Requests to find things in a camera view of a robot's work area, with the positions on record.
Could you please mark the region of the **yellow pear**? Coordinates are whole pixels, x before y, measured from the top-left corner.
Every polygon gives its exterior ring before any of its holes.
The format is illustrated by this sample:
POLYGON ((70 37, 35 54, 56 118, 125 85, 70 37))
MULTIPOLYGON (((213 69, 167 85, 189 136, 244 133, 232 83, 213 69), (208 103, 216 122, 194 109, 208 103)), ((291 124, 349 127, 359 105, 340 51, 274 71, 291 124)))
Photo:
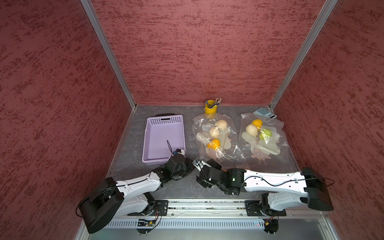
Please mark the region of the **yellow pear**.
POLYGON ((212 141, 210 141, 208 144, 207 144, 207 148, 209 149, 218 149, 221 147, 221 142, 218 140, 218 139, 213 139, 212 141))

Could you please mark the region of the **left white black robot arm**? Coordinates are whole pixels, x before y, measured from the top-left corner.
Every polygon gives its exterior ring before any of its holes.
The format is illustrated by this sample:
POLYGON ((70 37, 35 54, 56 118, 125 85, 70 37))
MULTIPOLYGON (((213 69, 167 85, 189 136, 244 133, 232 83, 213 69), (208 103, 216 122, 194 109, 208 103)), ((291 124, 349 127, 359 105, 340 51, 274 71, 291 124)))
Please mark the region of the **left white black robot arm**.
POLYGON ((94 234, 114 218, 132 213, 151 214, 156 201, 151 195, 170 181, 189 175, 195 166, 183 153, 172 155, 169 160, 149 174, 131 180, 115 181, 106 178, 84 197, 76 208, 83 218, 89 234, 94 234))

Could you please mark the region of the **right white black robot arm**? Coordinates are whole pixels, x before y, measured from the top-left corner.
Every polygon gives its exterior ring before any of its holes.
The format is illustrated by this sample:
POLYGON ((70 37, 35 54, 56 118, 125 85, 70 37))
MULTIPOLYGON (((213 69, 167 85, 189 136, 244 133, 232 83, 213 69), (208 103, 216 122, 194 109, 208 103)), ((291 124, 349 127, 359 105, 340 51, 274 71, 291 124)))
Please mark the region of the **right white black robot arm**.
POLYGON ((226 195, 263 192, 259 202, 247 209, 258 216, 285 216, 286 209, 301 205, 317 211, 334 210, 326 180, 312 168, 295 173, 260 173, 245 169, 222 170, 214 160, 193 161, 199 170, 197 182, 204 188, 218 187, 226 195))

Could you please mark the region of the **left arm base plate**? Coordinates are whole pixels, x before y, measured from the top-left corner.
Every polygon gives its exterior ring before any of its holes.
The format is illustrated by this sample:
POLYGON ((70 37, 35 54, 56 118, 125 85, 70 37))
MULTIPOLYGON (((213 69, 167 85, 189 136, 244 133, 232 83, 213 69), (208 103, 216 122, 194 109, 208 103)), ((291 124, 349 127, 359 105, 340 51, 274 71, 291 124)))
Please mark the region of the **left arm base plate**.
POLYGON ((140 213, 131 213, 128 216, 149 216, 154 217, 159 212, 162 217, 167 215, 169 201, 168 200, 155 200, 154 203, 149 204, 144 211, 140 213))

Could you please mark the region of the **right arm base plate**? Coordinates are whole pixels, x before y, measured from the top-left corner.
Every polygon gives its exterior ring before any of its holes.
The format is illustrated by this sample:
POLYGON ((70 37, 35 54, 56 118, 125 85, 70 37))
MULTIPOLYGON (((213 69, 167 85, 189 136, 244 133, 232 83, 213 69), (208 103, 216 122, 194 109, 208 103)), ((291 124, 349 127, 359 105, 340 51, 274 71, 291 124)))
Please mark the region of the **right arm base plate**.
POLYGON ((263 205, 261 201, 245 201, 245 209, 248 217, 286 217, 285 210, 272 210, 269 205, 263 205))

